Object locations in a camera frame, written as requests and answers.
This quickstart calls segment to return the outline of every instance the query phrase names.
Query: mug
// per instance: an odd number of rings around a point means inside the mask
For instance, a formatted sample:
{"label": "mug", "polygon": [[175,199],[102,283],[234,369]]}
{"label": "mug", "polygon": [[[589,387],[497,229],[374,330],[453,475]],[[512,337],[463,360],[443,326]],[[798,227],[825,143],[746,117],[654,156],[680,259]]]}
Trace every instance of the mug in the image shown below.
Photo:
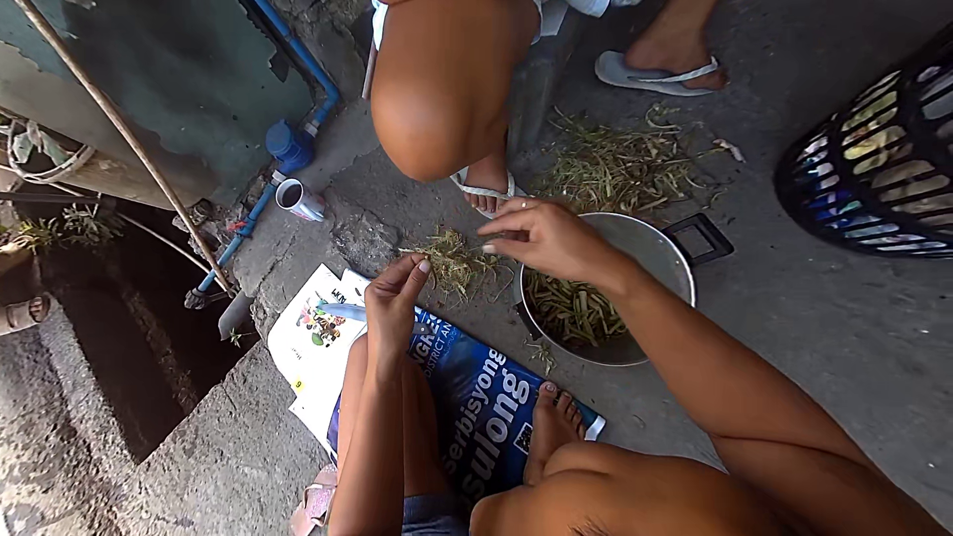
{"label": "mug", "polygon": [[312,194],[301,181],[286,178],[274,193],[278,207],[309,221],[324,221],[324,198]]}

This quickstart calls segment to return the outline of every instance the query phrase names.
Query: blue pipe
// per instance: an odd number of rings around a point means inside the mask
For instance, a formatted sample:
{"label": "blue pipe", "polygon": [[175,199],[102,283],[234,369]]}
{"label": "blue pipe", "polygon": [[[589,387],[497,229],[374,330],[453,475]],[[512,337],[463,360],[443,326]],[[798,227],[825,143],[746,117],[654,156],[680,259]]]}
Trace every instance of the blue pipe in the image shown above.
{"label": "blue pipe", "polygon": [[274,27],[277,28],[281,36],[288,41],[288,44],[292,46],[292,50],[301,58],[301,61],[303,61],[308,70],[311,71],[314,78],[317,78],[317,81],[324,88],[324,93],[326,94],[324,104],[322,104],[321,109],[314,114],[314,120],[318,124],[323,123],[328,117],[328,113],[331,112],[331,109],[337,104],[337,100],[340,98],[340,92],[337,90],[337,86],[335,86],[335,83],[331,81],[331,78],[328,77],[324,70],[321,69],[321,66],[318,65],[317,60],[311,55],[311,51],[294,36],[292,29],[288,27],[285,21],[281,20],[281,15],[274,10],[272,4],[269,3],[268,0],[254,0],[254,2],[265,12],[265,16],[268,17],[268,20],[272,21]]}
{"label": "blue pipe", "polygon": [[[324,88],[325,98],[324,103],[321,105],[321,108],[314,114],[314,122],[321,124],[325,119],[328,118],[328,113],[335,107],[338,99],[340,99],[341,94],[337,90],[335,83],[331,81],[331,78],[321,69],[321,66],[318,65],[317,60],[312,56],[311,51],[304,46],[297,37],[292,33],[292,29],[281,20],[281,15],[274,10],[272,5],[268,0],[254,0],[254,2],[264,11],[265,16],[268,17],[268,20],[272,22],[274,27],[281,33],[281,36],[288,41],[288,44],[291,45],[294,53],[301,58],[301,61],[304,62],[305,67],[311,71],[311,74],[314,75],[314,78],[317,78],[317,81]],[[254,225],[258,222],[258,216],[261,215],[261,211],[265,210],[265,206],[268,204],[268,201],[274,197],[274,191],[277,189],[271,182],[265,186],[265,190],[261,193],[261,197],[258,199],[258,202],[255,203],[252,211],[245,216],[244,222],[245,225],[238,229],[235,232],[234,238],[229,243],[229,246],[225,248],[225,252],[222,253],[222,256],[218,258],[218,265],[224,266],[226,262],[232,258],[235,251],[238,250],[238,246],[245,240],[245,238],[252,235],[254,230]],[[197,290],[205,292],[209,290],[209,287],[212,286],[212,283],[215,281],[215,271],[211,270],[204,279],[202,279],[201,284],[198,285]]]}
{"label": "blue pipe", "polygon": [[[232,258],[235,251],[238,250],[238,246],[241,245],[242,241],[245,238],[252,235],[254,231],[254,225],[258,222],[258,216],[261,215],[261,211],[265,210],[265,205],[268,204],[268,201],[274,197],[274,191],[277,190],[271,182],[265,185],[265,190],[261,193],[261,197],[258,198],[258,202],[255,203],[252,211],[245,216],[243,220],[245,225],[235,231],[235,236],[232,238],[232,241],[229,243],[229,247],[225,248],[225,252],[221,257],[218,258],[218,265],[225,266],[225,263]],[[209,290],[209,287],[212,286],[213,281],[215,281],[215,270],[210,270],[209,274],[202,279],[201,284],[198,285],[198,290],[205,292]]]}

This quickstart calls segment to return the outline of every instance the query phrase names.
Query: flip-flop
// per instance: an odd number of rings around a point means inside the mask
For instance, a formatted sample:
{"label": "flip-flop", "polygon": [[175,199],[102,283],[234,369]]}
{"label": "flip-flop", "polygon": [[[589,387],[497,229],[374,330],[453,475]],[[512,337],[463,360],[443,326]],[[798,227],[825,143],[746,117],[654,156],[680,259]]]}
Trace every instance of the flip-flop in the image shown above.
{"label": "flip-flop", "polygon": [[[515,196],[523,197],[526,196],[526,192],[523,192],[521,188],[513,181],[513,174],[509,170],[506,171],[506,193],[497,192],[496,190],[491,190],[489,188],[479,188],[477,186],[467,186],[465,183],[467,181],[467,171],[470,169],[470,166],[463,168],[462,170],[450,175],[450,180],[453,180],[454,184],[462,191],[467,194],[473,194],[474,196],[487,196],[487,197],[496,197],[497,199],[511,199]],[[493,219],[496,216],[496,213],[487,212],[478,207],[474,207],[478,212],[484,216]]]}
{"label": "flip-flop", "polygon": [[616,51],[603,52],[596,60],[596,76],[606,84],[648,90],[677,96],[699,96],[714,93],[714,90],[686,88],[684,83],[718,70],[720,64],[715,56],[712,61],[693,71],[675,74],[664,69],[632,69],[625,65],[625,54]]}
{"label": "flip-flop", "polygon": [[337,488],[337,467],[333,463],[321,467],[314,482],[304,488],[304,501],[298,503],[291,519],[294,536],[309,536],[316,526],[325,526],[331,511],[331,500]]}
{"label": "flip-flop", "polygon": [[[31,307],[37,310],[36,314],[30,311]],[[33,327],[45,320],[49,314],[50,299],[46,296],[7,305],[4,307],[3,315],[0,316],[0,335]]]}

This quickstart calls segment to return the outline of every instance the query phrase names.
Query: basket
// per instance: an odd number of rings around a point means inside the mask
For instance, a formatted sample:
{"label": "basket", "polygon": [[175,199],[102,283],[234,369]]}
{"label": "basket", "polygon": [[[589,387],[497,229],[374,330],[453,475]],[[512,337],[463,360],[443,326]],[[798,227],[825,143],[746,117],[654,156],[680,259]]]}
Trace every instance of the basket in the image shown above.
{"label": "basket", "polygon": [[883,257],[953,258],[953,25],[785,153],[781,206]]}

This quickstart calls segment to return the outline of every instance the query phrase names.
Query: metal pot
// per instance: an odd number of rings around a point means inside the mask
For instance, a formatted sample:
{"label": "metal pot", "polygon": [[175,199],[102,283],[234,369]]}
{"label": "metal pot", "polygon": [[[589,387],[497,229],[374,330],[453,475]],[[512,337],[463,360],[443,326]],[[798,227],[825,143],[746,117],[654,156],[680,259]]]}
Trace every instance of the metal pot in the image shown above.
{"label": "metal pot", "polygon": [[[701,213],[673,223],[661,231],[640,219],[622,214],[596,212],[583,214],[580,217],[596,228],[606,241],[636,259],[663,285],[693,307],[695,306],[695,279],[692,277],[691,267],[730,255],[735,251],[735,247],[708,219],[708,216]],[[697,229],[708,242],[711,250],[695,257],[688,254],[675,234],[689,228]],[[529,303],[529,297],[526,296],[525,278],[526,266],[520,264],[517,284],[514,285],[518,301],[515,308],[534,340],[544,337],[554,346],[562,348],[581,360],[596,364],[628,366],[648,361],[645,352],[629,334],[612,338],[598,348],[585,345],[576,350],[570,350],[560,344],[555,337],[543,331],[542,322],[535,318],[526,305]]]}

